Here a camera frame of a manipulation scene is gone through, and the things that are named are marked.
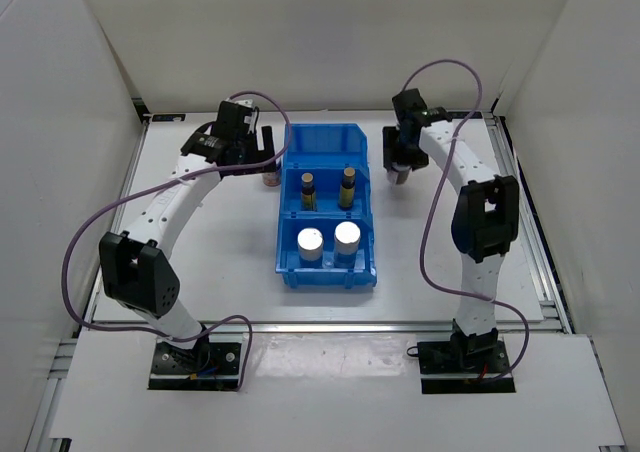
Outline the white-lid spice jar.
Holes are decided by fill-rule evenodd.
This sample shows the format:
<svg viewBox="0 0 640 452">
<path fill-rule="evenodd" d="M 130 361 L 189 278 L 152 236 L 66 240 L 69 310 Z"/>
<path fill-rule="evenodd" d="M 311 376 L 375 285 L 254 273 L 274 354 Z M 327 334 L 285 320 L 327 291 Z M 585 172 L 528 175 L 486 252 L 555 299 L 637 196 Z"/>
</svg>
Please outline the white-lid spice jar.
<svg viewBox="0 0 640 452">
<path fill-rule="evenodd" d="M 267 187 L 278 187 L 281 184 L 281 169 L 276 168 L 274 171 L 264 172 L 262 182 Z"/>
<path fill-rule="evenodd" d="M 392 163 L 386 170 L 386 177 L 392 185 L 396 186 L 404 184 L 409 178 L 410 173 L 410 166 Z"/>
</svg>

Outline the gold-cap yellow bottle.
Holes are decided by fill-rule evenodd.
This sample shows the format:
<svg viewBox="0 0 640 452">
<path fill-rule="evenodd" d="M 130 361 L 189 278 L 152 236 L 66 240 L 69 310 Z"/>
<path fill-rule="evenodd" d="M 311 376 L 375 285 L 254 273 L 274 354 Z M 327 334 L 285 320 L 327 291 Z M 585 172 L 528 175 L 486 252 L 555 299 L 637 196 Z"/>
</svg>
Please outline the gold-cap yellow bottle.
<svg viewBox="0 0 640 452">
<path fill-rule="evenodd" d="M 352 167 L 347 167 L 343 171 L 339 198 L 338 198 L 338 206 L 342 210 L 351 209 L 354 203 L 355 196 L 355 181 L 356 181 L 356 171 Z"/>
<path fill-rule="evenodd" d="M 301 176 L 301 208 L 305 211 L 317 210 L 314 176 L 310 172 Z"/>
</svg>

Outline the silver-cap shaker bottle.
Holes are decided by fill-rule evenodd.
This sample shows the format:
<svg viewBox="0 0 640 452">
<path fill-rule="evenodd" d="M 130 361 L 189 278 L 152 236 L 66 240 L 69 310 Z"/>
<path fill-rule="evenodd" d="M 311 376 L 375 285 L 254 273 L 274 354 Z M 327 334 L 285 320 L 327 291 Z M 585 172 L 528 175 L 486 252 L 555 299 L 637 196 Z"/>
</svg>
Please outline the silver-cap shaker bottle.
<svg viewBox="0 0 640 452">
<path fill-rule="evenodd" d="M 297 235 L 297 247 L 301 261 L 321 261 L 324 250 L 322 232 L 312 227 L 302 229 Z"/>
<path fill-rule="evenodd" d="M 334 266 L 336 268 L 352 268 L 361 239 L 358 225 L 351 221 L 339 223 L 334 231 Z"/>
</svg>

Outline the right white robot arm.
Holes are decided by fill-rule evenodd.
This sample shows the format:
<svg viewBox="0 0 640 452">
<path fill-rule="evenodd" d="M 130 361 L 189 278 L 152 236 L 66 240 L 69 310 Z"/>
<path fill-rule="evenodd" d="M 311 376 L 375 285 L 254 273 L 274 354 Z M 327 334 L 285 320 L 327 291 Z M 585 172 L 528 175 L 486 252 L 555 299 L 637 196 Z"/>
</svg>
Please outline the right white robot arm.
<svg viewBox="0 0 640 452">
<path fill-rule="evenodd" d="M 451 234 L 462 259 L 464 292 L 450 338 L 449 359 L 460 371 L 477 368 L 497 346 L 495 305 L 498 275 L 518 235 L 519 185 L 500 176 L 454 138 L 451 115 L 430 108 L 418 89 L 392 98 L 397 124 L 383 129 L 383 166 L 394 185 L 434 162 L 458 194 Z"/>
</svg>

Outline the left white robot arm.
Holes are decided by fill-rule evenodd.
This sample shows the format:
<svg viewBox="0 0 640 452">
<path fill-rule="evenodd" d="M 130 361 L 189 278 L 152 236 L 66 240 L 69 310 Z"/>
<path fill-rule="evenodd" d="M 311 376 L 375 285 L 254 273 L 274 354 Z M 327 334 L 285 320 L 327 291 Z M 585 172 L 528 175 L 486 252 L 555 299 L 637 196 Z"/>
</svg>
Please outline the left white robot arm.
<svg viewBox="0 0 640 452">
<path fill-rule="evenodd" d="M 275 168 L 273 136 L 256 128 L 252 100 L 224 101 L 216 119 L 196 129 L 180 149 L 172 171 L 175 185 L 157 193 L 118 234 L 99 243 L 104 292 L 165 334 L 170 355 L 188 372 L 210 358 L 203 325 L 180 302 L 180 280 L 169 259 L 185 225 L 203 199 L 228 175 Z"/>
</svg>

